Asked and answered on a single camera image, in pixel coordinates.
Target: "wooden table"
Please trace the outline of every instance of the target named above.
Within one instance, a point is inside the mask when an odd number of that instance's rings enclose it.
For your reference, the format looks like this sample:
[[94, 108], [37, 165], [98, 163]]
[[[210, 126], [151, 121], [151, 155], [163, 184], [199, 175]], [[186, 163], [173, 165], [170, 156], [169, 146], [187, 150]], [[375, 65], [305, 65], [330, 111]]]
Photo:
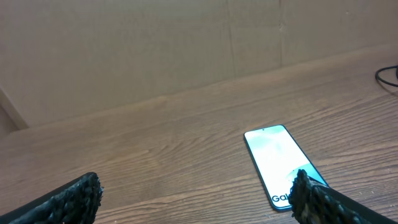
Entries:
[[243, 141], [284, 124], [333, 188], [398, 220], [398, 92], [374, 80], [397, 59], [397, 45], [361, 49], [13, 133], [0, 213], [95, 171], [96, 223], [295, 223]]

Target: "cardboard wall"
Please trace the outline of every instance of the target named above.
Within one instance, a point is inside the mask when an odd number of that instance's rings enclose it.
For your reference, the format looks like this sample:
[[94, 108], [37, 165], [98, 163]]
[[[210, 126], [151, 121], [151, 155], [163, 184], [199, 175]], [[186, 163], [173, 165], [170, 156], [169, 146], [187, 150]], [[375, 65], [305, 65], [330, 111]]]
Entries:
[[0, 88], [38, 126], [394, 42], [397, 10], [395, 0], [3, 0]]

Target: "white phone screen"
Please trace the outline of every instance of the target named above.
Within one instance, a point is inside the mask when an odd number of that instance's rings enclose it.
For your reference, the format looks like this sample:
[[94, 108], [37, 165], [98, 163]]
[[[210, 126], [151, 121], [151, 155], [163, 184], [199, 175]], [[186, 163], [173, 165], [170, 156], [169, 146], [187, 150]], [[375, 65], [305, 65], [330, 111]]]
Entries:
[[299, 169], [327, 185], [283, 125], [249, 131], [244, 137], [275, 209], [290, 207], [287, 197]]

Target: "textured black grip pad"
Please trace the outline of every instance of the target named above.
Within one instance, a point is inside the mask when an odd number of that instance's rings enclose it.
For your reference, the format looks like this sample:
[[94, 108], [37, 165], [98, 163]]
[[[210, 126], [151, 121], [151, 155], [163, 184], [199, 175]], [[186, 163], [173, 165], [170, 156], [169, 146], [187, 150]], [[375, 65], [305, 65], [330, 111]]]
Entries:
[[0, 217], [0, 223], [92, 224], [103, 188], [94, 172]]
[[393, 224], [396, 223], [343, 194], [297, 173], [290, 191], [293, 217], [301, 224]]

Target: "smartphone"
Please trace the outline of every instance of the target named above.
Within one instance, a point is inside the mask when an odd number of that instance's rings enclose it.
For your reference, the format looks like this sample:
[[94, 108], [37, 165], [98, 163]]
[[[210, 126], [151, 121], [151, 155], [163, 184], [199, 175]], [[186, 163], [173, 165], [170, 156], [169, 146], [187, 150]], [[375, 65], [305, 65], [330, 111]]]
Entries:
[[327, 186], [285, 126], [248, 131], [244, 133], [244, 139], [270, 204], [278, 212], [292, 207], [288, 196], [299, 169]]

